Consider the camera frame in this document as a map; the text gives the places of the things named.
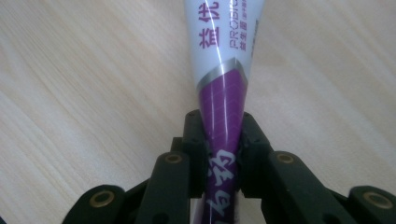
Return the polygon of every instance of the plastic tube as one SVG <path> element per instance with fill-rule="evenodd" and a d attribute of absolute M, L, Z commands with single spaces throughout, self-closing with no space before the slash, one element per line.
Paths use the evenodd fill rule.
<path fill-rule="evenodd" d="M 251 57 L 264 0 L 185 0 L 191 65 L 211 151 L 194 223 L 235 223 L 237 164 Z"/>

